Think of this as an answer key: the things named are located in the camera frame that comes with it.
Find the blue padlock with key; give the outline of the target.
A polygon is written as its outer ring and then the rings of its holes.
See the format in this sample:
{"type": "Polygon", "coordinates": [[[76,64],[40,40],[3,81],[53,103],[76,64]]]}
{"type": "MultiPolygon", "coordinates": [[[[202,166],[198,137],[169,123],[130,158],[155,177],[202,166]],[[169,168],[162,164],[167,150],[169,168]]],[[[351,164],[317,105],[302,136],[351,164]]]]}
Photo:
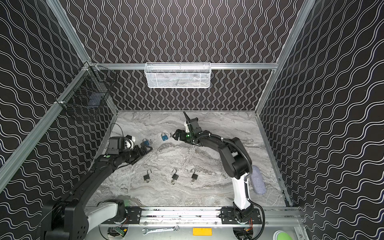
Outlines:
{"type": "Polygon", "coordinates": [[[150,141],[148,139],[143,139],[141,145],[142,146],[149,146],[149,147],[151,146],[150,141]]]}

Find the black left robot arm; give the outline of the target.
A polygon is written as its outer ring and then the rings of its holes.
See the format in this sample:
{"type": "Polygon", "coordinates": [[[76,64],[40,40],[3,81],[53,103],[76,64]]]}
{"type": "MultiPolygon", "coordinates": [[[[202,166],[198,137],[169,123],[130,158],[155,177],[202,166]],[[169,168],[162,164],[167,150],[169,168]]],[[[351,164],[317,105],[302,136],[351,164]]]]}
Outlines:
{"type": "Polygon", "coordinates": [[[134,165],[152,149],[145,143],[135,145],[131,136],[111,137],[107,152],[96,158],[88,173],[58,200],[44,204],[41,239],[83,240],[91,230],[85,207],[94,192],[115,170],[134,165]]]}

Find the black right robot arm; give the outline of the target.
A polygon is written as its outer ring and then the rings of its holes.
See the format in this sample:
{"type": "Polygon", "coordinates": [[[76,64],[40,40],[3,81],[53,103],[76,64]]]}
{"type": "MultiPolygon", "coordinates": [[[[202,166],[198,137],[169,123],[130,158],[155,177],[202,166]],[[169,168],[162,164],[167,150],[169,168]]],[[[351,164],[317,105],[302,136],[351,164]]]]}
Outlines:
{"type": "Polygon", "coordinates": [[[235,198],[234,220],[245,223],[251,218],[257,204],[251,200],[249,178],[253,173],[252,160],[239,138],[223,138],[202,130],[198,118],[191,119],[183,112],[186,121],[184,130],[176,130],[172,138],[198,147],[206,147],[219,153],[223,168],[231,177],[235,198]]]}

